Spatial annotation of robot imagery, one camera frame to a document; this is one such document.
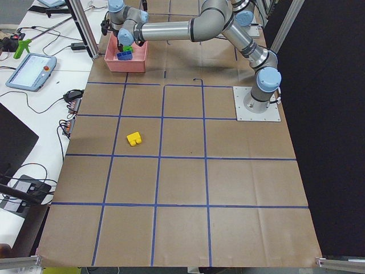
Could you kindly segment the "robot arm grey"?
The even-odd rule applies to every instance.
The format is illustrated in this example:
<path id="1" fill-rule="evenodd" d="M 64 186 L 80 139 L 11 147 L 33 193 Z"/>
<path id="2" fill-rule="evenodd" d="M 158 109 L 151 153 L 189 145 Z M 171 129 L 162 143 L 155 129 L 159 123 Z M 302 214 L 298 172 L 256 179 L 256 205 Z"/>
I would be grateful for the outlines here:
<path id="1" fill-rule="evenodd" d="M 258 45 L 241 27 L 239 17 L 248 5 L 248 1 L 203 1 L 199 16 L 182 22 L 150 23 L 146 11 L 128 6 L 124 1 L 108 1 L 108 11 L 112 31 L 123 46 L 146 41 L 203 42 L 223 35 L 255 72 L 255 83 L 244 98 L 244 106 L 259 114 L 269 108 L 282 76 L 277 69 L 276 53 Z"/>

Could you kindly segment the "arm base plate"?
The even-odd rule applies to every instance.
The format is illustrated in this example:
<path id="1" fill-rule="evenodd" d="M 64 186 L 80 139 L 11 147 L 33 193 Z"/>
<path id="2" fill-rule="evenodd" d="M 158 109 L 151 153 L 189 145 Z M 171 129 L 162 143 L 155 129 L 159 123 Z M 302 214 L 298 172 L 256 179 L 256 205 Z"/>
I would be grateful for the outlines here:
<path id="1" fill-rule="evenodd" d="M 251 95 L 252 87 L 233 86 L 236 119 L 239 122 L 280 122 L 278 100 L 272 95 L 267 102 L 256 101 Z"/>

